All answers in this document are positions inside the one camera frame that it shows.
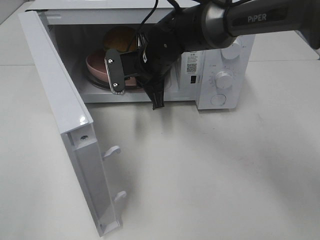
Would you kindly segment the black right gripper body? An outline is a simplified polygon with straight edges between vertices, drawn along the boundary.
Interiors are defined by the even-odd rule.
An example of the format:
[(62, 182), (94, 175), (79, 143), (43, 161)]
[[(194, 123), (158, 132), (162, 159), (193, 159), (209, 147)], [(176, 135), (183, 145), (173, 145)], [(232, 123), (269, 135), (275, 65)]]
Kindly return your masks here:
[(124, 78), (140, 85), (163, 85), (172, 64), (185, 52), (200, 50), (200, 13), (171, 11), (152, 26), (140, 49), (120, 55)]

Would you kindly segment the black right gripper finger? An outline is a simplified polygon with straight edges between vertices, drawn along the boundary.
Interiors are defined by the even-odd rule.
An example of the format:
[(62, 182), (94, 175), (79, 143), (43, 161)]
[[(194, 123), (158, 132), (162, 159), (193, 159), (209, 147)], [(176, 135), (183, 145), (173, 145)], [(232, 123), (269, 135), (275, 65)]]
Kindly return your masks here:
[(160, 109), (165, 106), (165, 76), (142, 76), (142, 87), (152, 102), (152, 109)]
[(125, 91), (125, 75), (120, 53), (111, 48), (104, 57), (109, 87), (114, 95), (122, 95)]

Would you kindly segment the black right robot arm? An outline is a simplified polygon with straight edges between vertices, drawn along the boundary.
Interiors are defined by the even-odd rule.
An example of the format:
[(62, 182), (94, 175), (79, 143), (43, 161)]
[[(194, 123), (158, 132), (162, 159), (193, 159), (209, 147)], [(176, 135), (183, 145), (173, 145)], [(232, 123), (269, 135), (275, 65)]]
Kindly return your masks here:
[(148, 32), (138, 51), (109, 49), (105, 67), (110, 90), (121, 95), (125, 80), (136, 77), (152, 102), (164, 106), (165, 76), (182, 53), (224, 49), (238, 36), (298, 31), (309, 46), (320, 47), (320, 3), (317, 0), (199, 0), (173, 9)]

